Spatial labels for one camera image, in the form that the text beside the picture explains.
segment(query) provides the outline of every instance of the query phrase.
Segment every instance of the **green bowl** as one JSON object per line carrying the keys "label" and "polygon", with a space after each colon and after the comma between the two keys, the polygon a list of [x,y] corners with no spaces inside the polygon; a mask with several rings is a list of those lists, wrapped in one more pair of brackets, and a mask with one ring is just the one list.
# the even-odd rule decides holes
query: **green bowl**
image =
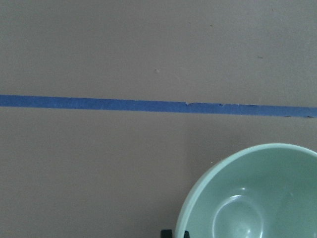
{"label": "green bowl", "polygon": [[317,153],[289,144],[242,150],[188,194],[175,237],[317,238]]}

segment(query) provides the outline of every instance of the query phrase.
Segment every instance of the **bowl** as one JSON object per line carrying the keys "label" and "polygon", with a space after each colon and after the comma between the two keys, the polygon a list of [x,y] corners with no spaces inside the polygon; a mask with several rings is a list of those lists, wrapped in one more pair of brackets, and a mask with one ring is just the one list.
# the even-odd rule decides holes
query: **bowl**
{"label": "bowl", "polygon": [[317,153],[290,144],[242,150],[188,194],[175,237],[317,238]]}

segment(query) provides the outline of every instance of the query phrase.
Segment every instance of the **blue tape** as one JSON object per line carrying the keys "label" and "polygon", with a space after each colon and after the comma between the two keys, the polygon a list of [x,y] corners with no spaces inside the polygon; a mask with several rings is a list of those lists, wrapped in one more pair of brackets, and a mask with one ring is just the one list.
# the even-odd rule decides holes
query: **blue tape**
{"label": "blue tape", "polygon": [[135,101],[0,95],[0,107],[118,110],[168,113],[230,114],[276,117],[317,117],[317,108],[266,105]]}

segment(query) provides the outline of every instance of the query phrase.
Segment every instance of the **cardboard surface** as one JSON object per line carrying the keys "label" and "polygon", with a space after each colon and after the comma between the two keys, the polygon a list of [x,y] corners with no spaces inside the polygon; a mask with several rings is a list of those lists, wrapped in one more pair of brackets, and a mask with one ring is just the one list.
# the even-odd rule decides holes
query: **cardboard surface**
{"label": "cardboard surface", "polygon": [[159,237],[196,180],[249,146],[317,151],[316,119],[0,108],[0,236]]}
{"label": "cardboard surface", "polygon": [[2,1],[0,94],[317,103],[317,2]]}

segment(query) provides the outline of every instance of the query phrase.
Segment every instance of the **bowl rim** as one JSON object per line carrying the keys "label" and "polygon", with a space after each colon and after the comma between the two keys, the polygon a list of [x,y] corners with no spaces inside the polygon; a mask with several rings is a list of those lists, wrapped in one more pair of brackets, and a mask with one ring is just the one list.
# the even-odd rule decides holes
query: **bowl rim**
{"label": "bowl rim", "polygon": [[261,144],[252,146],[246,149],[243,149],[239,152],[234,153],[233,155],[221,160],[210,169],[208,169],[194,184],[191,188],[190,192],[188,193],[181,211],[179,213],[176,229],[175,229],[175,238],[183,238],[185,233],[185,228],[187,226],[189,216],[191,211],[199,198],[202,191],[205,189],[207,184],[212,180],[212,178],[219,173],[224,167],[232,163],[233,161],[245,156],[247,154],[253,153],[255,151],[265,150],[265,149],[274,149],[274,148],[282,148],[282,149],[289,149],[289,150],[297,150],[303,153],[310,154],[313,157],[317,158],[317,152],[307,149],[302,146],[292,145],[292,144],[285,144],[285,143],[270,143],[270,144]]}

